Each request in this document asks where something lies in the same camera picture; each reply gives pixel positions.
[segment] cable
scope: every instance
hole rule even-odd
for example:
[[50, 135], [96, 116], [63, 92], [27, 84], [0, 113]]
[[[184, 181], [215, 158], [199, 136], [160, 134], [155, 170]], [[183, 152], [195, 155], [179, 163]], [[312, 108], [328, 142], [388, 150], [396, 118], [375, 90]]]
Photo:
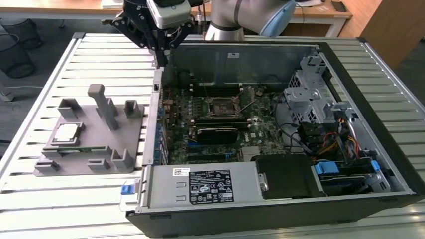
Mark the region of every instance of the cable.
[[334, 132], [334, 133], [328, 133], [327, 135], [326, 135], [326, 137], [324, 137], [324, 144], [323, 144], [323, 147], [326, 147], [327, 146], [327, 138], [328, 138], [328, 136], [331, 136], [331, 135], [334, 135], [334, 134], [338, 134], [336, 132]]
[[300, 36], [303, 36], [303, 27], [304, 27], [304, 23], [306, 23], [304, 7], [302, 7], [302, 5], [298, 2], [296, 2], [296, 4], [302, 8], [302, 13], [303, 13], [303, 25], [300, 27]]
[[204, 28], [203, 28], [203, 33], [204, 33], [207, 30], [206, 3], [203, 3], [203, 13], [204, 13]]
[[304, 151], [308, 153], [308, 154], [315, 154], [314, 151], [308, 148], [308, 146], [302, 143], [295, 137], [291, 136], [291, 134], [287, 133], [286, 130], [283, 130], [282, 126], [279, 125], [278, 123], [278, 118], [276, 118], [276, 111], [278, 111], [278, 104], [279, 104], [279, 100], [280, 98], [283, 97], [284, 95], [284, 91], [280, 93], [279, 97], [278, 97], [278, 101], [276, 101], [276, 104], [275, 104], [275, 110], [274, 110], [274, 118], [275, 118], [275, 123], [276, 123], [276, 126], [279, 127], [279, 130], [283, 132], [283, 134], [286, 136], [288, 136], [304, 149]]
[[198, 22], [199, 22], [199, 34], [203, 33], [203, 23], [202, 23], [202, 6], [199, 6]]
[[43, 88], [43, 86], [13, 86], [13, 87], [7, 87], [7, 89], [18, 89], [18, 88]]

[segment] wooden desk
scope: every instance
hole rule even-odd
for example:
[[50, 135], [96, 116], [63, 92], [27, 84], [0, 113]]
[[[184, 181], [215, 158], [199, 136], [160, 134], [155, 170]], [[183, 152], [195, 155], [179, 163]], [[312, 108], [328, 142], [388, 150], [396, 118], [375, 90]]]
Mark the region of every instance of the wooden desk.
[[[52, 19], [114, 19], [120, 9], [103, 9], [102, 0], [0, 0], [0, 17]], [[327, 37], [338, 37], [350, 12], [338, 12], [327, 0], [316, 7], [298, 9], [291, 23], [331, 25]], [[211, 6], [207, 4], [207, 16]]]

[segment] barcode sticker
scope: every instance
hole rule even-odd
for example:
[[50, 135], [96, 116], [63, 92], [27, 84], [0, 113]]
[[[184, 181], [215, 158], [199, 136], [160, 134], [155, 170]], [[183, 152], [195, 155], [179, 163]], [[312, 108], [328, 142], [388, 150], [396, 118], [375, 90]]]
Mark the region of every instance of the barcode sticker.
[[188, 176], [191, 168], [174, 168], [174, 176]]

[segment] warning label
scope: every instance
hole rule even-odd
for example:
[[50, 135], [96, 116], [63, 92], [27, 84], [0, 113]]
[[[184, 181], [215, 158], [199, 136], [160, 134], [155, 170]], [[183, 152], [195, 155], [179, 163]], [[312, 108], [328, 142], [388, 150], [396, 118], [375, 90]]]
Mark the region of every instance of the warning label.
[[234, 202], [231, 170], [190, 172], [192, 204]]

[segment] blue latch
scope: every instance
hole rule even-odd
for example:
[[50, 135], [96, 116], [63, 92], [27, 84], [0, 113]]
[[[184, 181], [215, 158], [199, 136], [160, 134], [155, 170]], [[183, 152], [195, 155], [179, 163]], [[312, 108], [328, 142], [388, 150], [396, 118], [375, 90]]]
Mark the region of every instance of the blue latch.
[[327, 161], [327, 162], [319, 162], [315, 165], [316, 173], [320, 174], [328, 174], [328, 173], [339, 173], [339, 166], [336, 162]]
[[136, 189], [135, 185], [123, 185], [122, 186], [122, 195], [135, 194], [135, 192], [136, 192], [135, 189]]
[[376, 160], [372, 160], [371, 164], [372, 164], [375, 171], [379, 172], [382, 169], [379, 162]]

